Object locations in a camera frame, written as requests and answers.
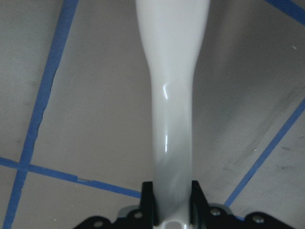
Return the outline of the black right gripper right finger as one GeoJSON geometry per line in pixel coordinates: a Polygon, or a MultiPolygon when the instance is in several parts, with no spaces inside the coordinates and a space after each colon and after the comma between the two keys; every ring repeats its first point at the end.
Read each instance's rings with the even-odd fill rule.
{"type": "Polygon", "coordinates": [[[192,226],[210,226],[210,206],[198,181],[192,181],[190,223],[192,226]]]}

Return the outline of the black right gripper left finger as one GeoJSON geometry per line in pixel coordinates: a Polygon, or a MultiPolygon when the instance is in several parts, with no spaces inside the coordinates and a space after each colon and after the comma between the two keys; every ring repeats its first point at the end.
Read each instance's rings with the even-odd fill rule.
{"type": "Polygon", "coordinates": [[[142,183],[140,209],[145,226],[156,226],[158,224],[152,181],[142,183]]]}

